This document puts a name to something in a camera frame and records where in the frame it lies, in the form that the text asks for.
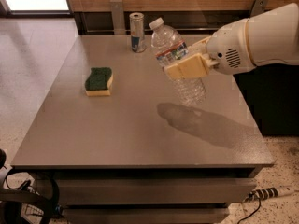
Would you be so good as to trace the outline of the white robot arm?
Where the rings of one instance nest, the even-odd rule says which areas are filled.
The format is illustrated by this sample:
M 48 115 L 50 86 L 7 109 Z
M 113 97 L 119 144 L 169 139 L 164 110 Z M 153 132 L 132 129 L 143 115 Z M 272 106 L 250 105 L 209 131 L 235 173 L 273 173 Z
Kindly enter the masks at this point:
M 247 73 L 269 64 L 299 64 L 299 6 L 295 3 L 222 26 L 167 66 L 173 80 Z

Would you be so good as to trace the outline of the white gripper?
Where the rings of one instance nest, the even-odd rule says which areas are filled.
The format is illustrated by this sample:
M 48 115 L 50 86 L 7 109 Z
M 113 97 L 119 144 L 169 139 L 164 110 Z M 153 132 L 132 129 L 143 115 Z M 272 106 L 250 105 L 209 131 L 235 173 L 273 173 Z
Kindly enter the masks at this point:
M 172 80 L 201 78 L 216 70 L 226 75 L 246 73 L 255 68 L 249 54 L 248 19 L 221 27 L 212 37 L 188 46 L 186 59 L 168 65 L 164 71 Z

